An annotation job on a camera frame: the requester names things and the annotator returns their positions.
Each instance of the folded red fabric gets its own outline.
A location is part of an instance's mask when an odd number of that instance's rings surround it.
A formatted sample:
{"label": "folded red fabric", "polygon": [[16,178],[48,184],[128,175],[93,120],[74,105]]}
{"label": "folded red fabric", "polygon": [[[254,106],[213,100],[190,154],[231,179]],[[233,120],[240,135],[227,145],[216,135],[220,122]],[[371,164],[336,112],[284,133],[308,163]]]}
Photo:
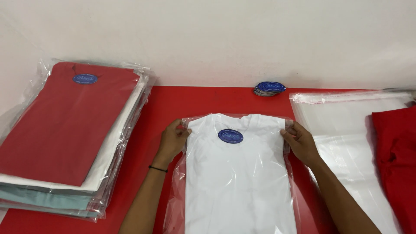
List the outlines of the folded red fabric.
{"label": "folded red fabric", "polygon": [[416,106],[372,113],[372,118],[387,199],[403,231],[416,233]]}
{"label": "folded red fabric", "polygon": [[138,79],[132,69],[57,63],[0,146],[0,173],[81,186]]}

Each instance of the red table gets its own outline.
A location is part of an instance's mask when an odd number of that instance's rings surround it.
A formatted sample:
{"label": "red table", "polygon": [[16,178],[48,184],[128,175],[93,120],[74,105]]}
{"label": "red table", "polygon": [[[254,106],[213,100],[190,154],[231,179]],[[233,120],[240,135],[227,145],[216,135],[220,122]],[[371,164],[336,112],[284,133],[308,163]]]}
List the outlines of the red table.
{"label": "red table", "polygon": [[[254,113],[294,119],[289,93],[316,91],[336,90],[287,89],[273,97],[259,97],[253,94],[252,88],[155,86],[129,140],[111,204],[106,210],[106,219],[92,223],[59,215],[9,209],[0,224],[0,234],[115,234],[157,151],[161,131],[174,119],[208,113]],[[155,221],[155,234],[163,231],[172,171],[179,158],[176,157],[171,163],[166,175]],[[301,220],[298,233],[337,233],[307,168],[293,154],[289,155],[289,159]]]}

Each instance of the plastic packaging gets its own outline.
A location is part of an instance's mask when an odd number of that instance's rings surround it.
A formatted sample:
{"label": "plastic packaging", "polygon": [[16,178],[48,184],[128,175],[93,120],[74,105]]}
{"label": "plastic packaging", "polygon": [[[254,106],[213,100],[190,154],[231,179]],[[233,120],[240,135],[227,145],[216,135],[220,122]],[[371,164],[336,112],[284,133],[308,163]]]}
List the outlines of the plastic packaging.
{"label": "plastic packaging", "polygon": [[288,145],[292,120],[209,114],[182,119],[192,129],[173,172],[164,234],[300,231]]}
{"label": "plastic packaging", "polygon": [[321,158],[379,230],[402,233],[379,183],[371,113],[406,108],[413,101],[411,93],[405,89],[294,93],[290,101]]}
{"label": "plastic packaging", "polygon": [[[25,101],[13,108],[17,114],[22,114],[24,109],[35,99],[50,75],[53,65],[57,62],[61,61],[41,60],[39,62],[40,79],[32,81],[33,85],[25,92]],[[105,218],[105,208],[111,199],[126,144],[143,105],[147,103],[147,97],[156,79],[149,68],[139,65],[121,63],[112,66],[134,69],[140,79],[103,141],[82,186],[49,183],[0,174],[2,184],[0,185],[0,207],[65,214],[71,217],[87,218],[93,222],[96,222],[97,218]],[[17,119],[19,116],[11,117],[10,112],[6,116],[0,117],[0,126],[3,127],[2,139],[7,136]]]}

